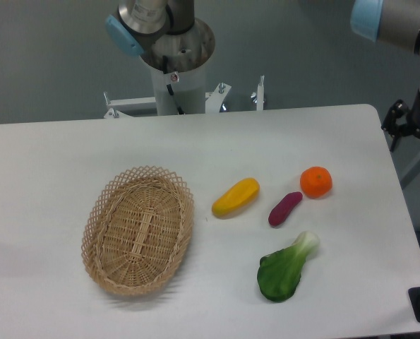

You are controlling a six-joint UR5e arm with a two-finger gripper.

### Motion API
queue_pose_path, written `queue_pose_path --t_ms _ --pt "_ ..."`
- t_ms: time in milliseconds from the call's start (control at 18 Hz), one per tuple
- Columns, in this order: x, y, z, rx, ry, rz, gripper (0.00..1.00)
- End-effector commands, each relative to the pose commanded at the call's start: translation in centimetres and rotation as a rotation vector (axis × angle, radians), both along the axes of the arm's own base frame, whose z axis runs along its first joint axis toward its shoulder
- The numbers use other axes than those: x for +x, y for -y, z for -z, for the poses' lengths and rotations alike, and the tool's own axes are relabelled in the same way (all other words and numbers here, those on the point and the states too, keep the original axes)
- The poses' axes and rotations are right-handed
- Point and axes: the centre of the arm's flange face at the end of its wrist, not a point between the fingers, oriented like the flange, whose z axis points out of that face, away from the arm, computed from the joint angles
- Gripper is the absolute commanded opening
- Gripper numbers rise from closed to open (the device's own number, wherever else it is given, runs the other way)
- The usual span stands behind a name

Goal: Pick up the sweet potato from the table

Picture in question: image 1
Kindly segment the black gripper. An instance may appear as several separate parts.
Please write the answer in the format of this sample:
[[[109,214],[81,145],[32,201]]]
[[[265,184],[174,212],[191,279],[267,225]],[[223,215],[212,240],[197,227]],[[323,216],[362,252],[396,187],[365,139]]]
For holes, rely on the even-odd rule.
[[[393,152],[401,138],[409,135],[407,123],[398,124],[402,117],[406,117],[409,108],[403,100],[397,100],[388,110],[382,122],[381,129],[391,137],[389,151]],[[412,135],[420,140],[420,93],[417,93],[407,122],[411,126]]]

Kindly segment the grey robot arm, blue caps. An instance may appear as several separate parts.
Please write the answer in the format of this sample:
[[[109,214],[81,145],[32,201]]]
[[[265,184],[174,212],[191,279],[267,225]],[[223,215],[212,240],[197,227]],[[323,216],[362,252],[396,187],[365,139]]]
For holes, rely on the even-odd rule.
[[[350,25],[366,39],[420,56],[420,1],[355,1]],[[215,48],[211,29],[195,17],[193,1],[121,1],[105,28],[123,53],[141,56],[162,75],[202,66]],[[393,145],[407,136],[420,140],[420,86],[412,107],[396,101],[381,128]]]

